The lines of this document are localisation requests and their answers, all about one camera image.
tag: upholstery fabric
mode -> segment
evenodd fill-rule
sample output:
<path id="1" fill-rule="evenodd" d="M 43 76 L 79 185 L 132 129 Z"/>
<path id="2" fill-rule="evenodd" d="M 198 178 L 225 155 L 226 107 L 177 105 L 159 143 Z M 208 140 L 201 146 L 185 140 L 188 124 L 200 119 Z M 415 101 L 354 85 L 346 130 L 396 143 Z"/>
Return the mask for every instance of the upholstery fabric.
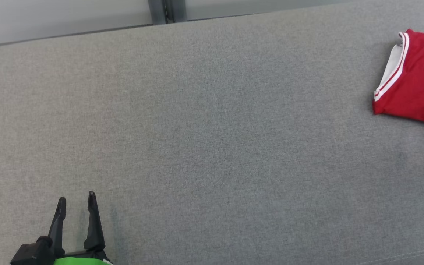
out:
<path id="1" fill-rule="evenodd" d="M 424 124 L 372 114 L 424 0 L 0 47 L 0 264 L 82 250 L 96 192 L 128 264 L 424 264 Z"/>

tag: gray fabric surface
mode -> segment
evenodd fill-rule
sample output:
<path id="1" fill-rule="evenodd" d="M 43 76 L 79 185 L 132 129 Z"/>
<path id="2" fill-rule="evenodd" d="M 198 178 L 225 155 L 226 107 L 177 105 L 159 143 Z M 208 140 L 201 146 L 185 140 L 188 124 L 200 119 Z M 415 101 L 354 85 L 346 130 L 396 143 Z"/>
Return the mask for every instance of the gray fabric surface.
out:
<path id="1" fill-rule="evenodd" d="M 424 124 L 373 116 L 424 0 L 0 47 L 0 264 L 89 190 L 116 264 L 424 263 Z"/>

